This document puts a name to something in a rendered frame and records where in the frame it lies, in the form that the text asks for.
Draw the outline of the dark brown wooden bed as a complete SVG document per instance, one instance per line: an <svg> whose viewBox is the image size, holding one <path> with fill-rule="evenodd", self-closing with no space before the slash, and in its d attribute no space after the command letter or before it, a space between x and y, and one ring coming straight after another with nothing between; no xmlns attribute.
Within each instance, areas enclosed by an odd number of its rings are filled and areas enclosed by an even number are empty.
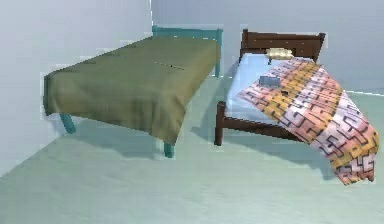
<svg viewBox="0 0 384 224"><path fill-rule="evenodd" d="M214 144L222 145L223 130L232 129L270 137L298 141L298 138L280 127L251 103L242 99L239 93L254 83L278 60L269 61L265 56L270 48L285 48L295 57L318 60L326 34L281 34L242 31L240 57L232 84L224 101L216 106Z"/></svg>

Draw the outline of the teal bed with olive cover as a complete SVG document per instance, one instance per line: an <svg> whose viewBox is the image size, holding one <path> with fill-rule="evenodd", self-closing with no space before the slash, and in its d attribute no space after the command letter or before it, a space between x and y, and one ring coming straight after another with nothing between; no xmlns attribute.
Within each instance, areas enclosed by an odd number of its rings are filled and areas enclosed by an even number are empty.
<svg viewBox="0 0 384 224"><path fill-rule="evenodd" d="M210 73L220 75L221 29L164 28L44 77L46 115L68 133L74 116L144 131L174 155L187 106Z"/></svg>

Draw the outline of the small grey blue box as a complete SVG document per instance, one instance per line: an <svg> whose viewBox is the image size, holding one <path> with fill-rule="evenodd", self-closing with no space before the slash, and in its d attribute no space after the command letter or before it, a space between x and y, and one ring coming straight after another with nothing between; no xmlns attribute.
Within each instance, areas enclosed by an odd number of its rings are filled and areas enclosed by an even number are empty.
<svg viewBox="0 0 384 224"><path fill-rule="evenodd" d="M261 86L270 87L270 88L279 88L280 87L280 78L271 77L271 76L261 76L259 78L259 84Z"/></svg>

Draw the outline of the cream pillow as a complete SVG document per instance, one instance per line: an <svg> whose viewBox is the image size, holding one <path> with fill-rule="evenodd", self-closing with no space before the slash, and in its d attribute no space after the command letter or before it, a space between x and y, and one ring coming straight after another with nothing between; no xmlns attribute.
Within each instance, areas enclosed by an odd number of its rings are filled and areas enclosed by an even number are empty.
<svg viewBox="0 0 384 224"><path fill-rule="evenodd" d="M294 57L292 51L285 48L267 49L266 56L272 60L290 60Z"/></svg>

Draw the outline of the patterned pink orange blanket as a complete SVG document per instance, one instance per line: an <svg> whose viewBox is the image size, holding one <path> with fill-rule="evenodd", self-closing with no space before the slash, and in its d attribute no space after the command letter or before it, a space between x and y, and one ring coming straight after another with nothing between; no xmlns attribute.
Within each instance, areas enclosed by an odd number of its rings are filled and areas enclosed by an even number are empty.
<svg viewBox="0 0 384 224"><path fill-rule="evenodd" d="M270 88L255 82L239 97L319 150L343 184L374 179L379 135L322 66L292 58L265 75L278 78L280 86Z"/></svg>

